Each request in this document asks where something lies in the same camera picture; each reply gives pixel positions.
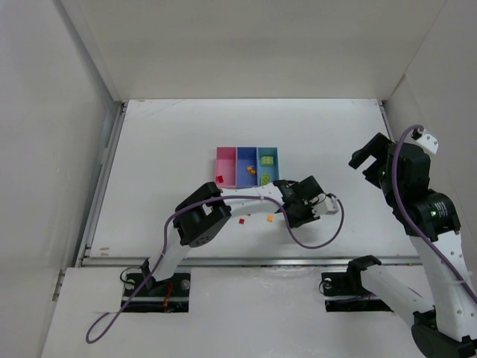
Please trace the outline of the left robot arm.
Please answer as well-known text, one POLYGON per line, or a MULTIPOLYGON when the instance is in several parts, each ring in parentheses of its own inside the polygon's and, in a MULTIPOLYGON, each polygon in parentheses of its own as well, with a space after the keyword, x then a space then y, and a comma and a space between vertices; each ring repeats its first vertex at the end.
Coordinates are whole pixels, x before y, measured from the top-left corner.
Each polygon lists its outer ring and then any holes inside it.
POLYGON ((166 220, 162 248, 141 266, 145 289, 152 292, 161 287, 191 249, 211 242, 231 218, 276 212, 284 215, 288 228, 296 228, 334 213, 335 204, 312 176, 301 182, 275 180, 244 189, 205 183, 166 220))

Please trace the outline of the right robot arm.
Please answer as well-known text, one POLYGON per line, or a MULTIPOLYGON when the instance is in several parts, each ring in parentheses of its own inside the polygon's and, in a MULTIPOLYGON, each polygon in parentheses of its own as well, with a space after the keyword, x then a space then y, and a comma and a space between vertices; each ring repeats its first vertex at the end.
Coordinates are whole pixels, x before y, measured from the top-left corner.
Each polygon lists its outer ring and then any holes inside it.
POLYGON ((462 254, 461 223, 452 200, 429 187, 429 155, 436 153, 437 140, 421 127, 411 132, 414 144, 375 135, 349 164, 357 169, 374 158, 364 177, 381 189, 402 224, 432 299, 421 297, 370 255, 349 262, 348 281, 354 292, 369 292, 390 307, 408 325, 423 356, 475 357, 476 291, 462 254))

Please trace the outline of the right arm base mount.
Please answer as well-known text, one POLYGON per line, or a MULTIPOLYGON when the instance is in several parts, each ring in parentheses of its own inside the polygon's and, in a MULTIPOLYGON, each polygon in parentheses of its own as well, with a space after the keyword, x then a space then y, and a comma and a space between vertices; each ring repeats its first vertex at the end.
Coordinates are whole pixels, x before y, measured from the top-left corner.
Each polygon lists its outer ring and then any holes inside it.
POLYGON ((345 271, 325 271, 321 274, 319 291, 325 297, 327 313, 390 312, 392 309, 361 283, 361 273, 382 262, 372 255, 348 262, 345 271))

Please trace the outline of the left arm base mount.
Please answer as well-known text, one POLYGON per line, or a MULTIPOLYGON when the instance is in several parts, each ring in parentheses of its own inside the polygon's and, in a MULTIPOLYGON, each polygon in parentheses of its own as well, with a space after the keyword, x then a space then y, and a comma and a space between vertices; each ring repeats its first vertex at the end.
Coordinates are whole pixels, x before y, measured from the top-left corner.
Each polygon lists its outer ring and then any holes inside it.
MULTIPOLYGON (((142 283, 143 276, 135 267, 126 268, 119 276, 123 284, 121 305, 142 283)), ((125 313, 187 313, 189 311, 189 293, 191 271, 180 269, 167 280, 156 282, 151 279, 135 295, 124 309, 125 313)))

